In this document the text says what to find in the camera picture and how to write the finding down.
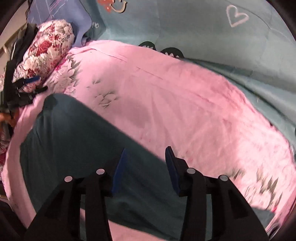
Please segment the pink floral bedsheet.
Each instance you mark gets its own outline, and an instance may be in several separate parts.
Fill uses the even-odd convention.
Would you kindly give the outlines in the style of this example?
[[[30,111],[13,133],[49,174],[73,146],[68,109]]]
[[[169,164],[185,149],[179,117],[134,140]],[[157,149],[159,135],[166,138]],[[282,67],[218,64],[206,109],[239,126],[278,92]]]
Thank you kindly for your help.
[[[2,172],[9,204],[25,227],[37,210],[20,163],[21,144],[45,98],[83,103],[160,159],[170,146],[205,176],[226,175],[266,232],[282,229],[295,204],[295,152],[246,94],[222,75],[144,47],[92,41],[72,48],[20,111]],[[110,221],[114,240],[165,240]]]

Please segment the blue plaid pillow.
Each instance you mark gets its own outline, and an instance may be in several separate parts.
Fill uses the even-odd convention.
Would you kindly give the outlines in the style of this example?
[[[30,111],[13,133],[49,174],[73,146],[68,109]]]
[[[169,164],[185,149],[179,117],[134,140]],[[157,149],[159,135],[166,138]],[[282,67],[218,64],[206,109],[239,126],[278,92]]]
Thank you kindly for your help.
[[[27,16],[29,23],[37,25],[62,19],[69,22],[73,28],[75,35],[73,47],[84,46],[86,44],[84,34],[91,28],[92,20],[80,1],[33,1]]]

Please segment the red floral quilt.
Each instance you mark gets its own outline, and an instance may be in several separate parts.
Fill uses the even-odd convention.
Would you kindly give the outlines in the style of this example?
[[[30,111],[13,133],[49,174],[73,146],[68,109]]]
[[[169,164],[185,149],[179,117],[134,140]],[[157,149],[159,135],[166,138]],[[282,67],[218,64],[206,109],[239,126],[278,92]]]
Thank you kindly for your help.
[[[52,20],[37,27],[38,32],[32,44],[14,71],[12,83],[20,78],[38,76],[40,79],[23,86],[20,92],[31,92],[44,87],[45,80],[65,57],[75,40],[73,28],[65,20]],[[5,109],[4,91],[1,91],[1,165],[5,162],[20,108],[23,107]]]

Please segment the teal patterned blanket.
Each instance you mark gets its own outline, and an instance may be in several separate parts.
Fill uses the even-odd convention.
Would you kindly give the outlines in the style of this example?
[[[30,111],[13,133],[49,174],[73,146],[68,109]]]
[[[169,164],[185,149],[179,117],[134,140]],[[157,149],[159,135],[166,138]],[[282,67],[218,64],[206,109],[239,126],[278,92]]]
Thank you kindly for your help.
[[[295,39],[267,1],[83,1],[94,39],[156,51],[237,85],[295,143]]]

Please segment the black bag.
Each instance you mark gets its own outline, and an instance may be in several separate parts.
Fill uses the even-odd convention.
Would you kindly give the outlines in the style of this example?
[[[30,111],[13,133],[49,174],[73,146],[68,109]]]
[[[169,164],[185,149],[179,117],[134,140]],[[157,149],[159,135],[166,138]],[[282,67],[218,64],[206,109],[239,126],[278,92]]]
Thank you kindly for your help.
[[[6,83],[12,83],[14,71],[23,61],[23,56],[32,44],[37,32],[36,24],[26,24],[26,27],[18,32],[17,39],[11,49],[10,58],[4,69],[4,76],[1,78],[1,91],[4,91]]]

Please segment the dark green pants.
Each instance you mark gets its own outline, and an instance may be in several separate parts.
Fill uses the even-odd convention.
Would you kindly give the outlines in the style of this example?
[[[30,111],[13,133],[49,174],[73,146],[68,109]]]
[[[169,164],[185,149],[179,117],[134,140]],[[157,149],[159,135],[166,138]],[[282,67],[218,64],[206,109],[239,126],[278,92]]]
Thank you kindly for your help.
[[[126,149],[122,177],[105,199],[108,222],[165,240],[180,240],[186,197],[173,189],[160,159],[83,103],[65,94],[45,98],[21,144],[20,163],[37,212],[67,176],[87,177]]]

